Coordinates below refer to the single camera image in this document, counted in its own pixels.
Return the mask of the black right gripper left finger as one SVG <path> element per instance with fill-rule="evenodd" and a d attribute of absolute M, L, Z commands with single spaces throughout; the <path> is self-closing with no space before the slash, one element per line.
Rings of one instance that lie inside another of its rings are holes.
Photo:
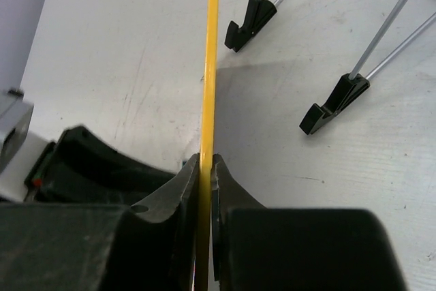
<path fill-rule="evenodd" d="M 2 290 L 189 290 L 199 157 L 133 206 L 1 205 Z"/>

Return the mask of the yellow framed small whiteboard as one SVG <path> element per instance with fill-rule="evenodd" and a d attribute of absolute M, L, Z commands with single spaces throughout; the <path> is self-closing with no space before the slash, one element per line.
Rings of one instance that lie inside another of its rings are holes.
<path fill-rule="evenodd" d="M 219 0 L 208 0 L 204 90 L 200 137 L 200 175 L 194 290 L 208 289 L 209 243 L 211 229 L 211 170 L 215 131 L 215 89 L 217 71 L 217 31 Z"/>

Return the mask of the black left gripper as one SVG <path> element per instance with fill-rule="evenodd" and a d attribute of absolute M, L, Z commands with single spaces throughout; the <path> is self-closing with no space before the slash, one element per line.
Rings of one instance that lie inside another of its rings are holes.
<path fill-rule="evenodd" d="M 122 154 L 78 125 L 44 148 L 24 181 L 25 201 L 135 204 L 174 175 Z"/>

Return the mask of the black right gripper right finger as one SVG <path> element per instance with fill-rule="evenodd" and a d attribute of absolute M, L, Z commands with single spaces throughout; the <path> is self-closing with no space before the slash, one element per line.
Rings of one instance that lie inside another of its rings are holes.
<path fill-rule="evenodd" d="M 365 209 L 270 209 L 216 154 L 213 272 L 221 290 L 405 290 L 385 228 Z"/>

